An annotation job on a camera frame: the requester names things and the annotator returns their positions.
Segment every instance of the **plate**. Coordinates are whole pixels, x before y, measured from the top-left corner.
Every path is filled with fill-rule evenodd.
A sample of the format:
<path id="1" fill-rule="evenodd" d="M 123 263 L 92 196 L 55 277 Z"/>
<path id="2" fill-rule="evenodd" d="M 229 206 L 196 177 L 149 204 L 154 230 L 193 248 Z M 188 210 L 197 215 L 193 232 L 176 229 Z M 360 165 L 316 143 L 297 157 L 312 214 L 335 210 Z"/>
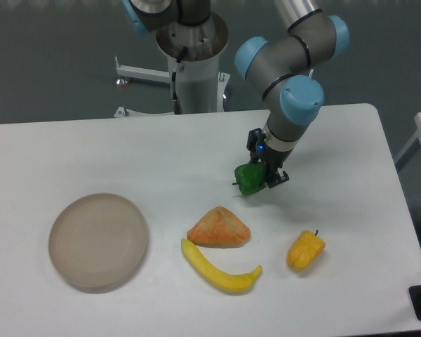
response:
<path id="1" fill-rule="evenodd" d="M 103 293 L 131 278 L 147 240 L 148 228 L 139 208 L 119 195 L 100 193 L 76 200 L 58 216 L 48 252 L 71 285 Z"/>

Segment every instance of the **metal frame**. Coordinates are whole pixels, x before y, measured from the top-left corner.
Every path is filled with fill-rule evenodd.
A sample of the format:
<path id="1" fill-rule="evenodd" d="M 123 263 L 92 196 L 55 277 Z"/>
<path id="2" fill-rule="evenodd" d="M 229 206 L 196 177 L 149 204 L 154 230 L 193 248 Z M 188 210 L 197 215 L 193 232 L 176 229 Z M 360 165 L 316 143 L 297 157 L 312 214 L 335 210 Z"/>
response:
<path id="1" fill-rule="evenodd" d="M 158 70 L 151 70 L 145 68 L 130 67 L 127 65 L 120 65 L 119 59 L 115 56 L 115 70 L 119 78 L 116 81 L 118 87 L 127 86 L 129 79 L 141 79 L 144 81 L 153 81 L 156 83 L 169 84 L 171 82 L 170 74 L 168 72 L 161 72 Z M 223 101 L 225 99 L 226 85 L 231 78 L 230 74 L 225 72 L 218 73 L 218 91 L 217 91 L 217 112 L 224 112 Z M 173 114 L 168 112 L 165 114 L 154 114 L 154 115 L 166 115 Z M 114 117 L 136 117 L 153 114 L 145 114 L 143 112 L 136 112 L 133 110 L 127 110 L 125 107 L 119 107 L 115 112 Z"/>

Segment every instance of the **yellow pepper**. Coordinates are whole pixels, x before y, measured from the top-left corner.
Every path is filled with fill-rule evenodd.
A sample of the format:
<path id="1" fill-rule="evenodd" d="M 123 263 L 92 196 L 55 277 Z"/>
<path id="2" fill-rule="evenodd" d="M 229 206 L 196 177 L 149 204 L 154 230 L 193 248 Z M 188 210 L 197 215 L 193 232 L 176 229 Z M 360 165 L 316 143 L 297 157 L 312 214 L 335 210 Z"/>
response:
<path id="1" fill-rule="evenodd" d="M 305 230 L 293 242 L 288 250 L 287 264 L 295 271 L 300 272 L 323 251 L 326 243 L 317 237 L 318 231 L 312 233 Z"/>

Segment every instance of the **blue joint cap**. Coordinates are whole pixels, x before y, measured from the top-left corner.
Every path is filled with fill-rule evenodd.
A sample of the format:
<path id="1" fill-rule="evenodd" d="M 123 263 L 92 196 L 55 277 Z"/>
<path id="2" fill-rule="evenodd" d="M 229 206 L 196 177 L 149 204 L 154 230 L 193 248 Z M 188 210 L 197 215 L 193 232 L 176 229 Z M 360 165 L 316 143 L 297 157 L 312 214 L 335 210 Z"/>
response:
<path id="1" fill-rule="evenodd" d="M 254 60 L 256 54 L 267 43 L 268 41 L 263 37 L 252 37 L 238 49 L 234 63 L 243 79 L 246 78 L 248 68 L 250 67 L 250 64 Z"/>
<path id="2" fill-rule="evenodd" d="M 125 7 L 126 16 L 131 22 L 131 25 L 135 29 L 135 31 L 139 34 L 148 34 L 148 29 L 143 25 L 142 21 L 140 21 L 138 15 L 136 14 L 133 7 L 131 7 L 130 0 L 121 0 L 123 6 Z"/>
<path id="3" fill-rule="evenodd" d="M 328 16 L 334 22 L 335 33 L 337 34 L 337 41 L 335 42 L 334 56 L 344 53 L 349 46 L 349 29 L 346 23 L 336 15 Z"/>
<path id="4" fill-rule="evenodd" d="M 292 123 L 308 126 L 324 104 L 323 88 L 314 79 L 296 75 L 282 86 L 279 102 L 282 112 Z"/>

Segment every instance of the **yellow banana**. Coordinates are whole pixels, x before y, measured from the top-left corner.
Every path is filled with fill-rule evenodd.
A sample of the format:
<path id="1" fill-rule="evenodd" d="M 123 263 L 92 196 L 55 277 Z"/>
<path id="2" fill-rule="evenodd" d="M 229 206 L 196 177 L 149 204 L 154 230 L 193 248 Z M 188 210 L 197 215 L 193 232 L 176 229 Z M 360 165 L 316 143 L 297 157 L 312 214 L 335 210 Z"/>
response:
<path id="1" fill-rule="evenodd" d="M 262 272 L 262 266 L 259 265 L 247 274 L 227 274 L 210 263 L 187 239 L 181 240 L 181 250 L 187 261 L 207 282 L 227 293 L 243 293 L 249 290 Z"/>

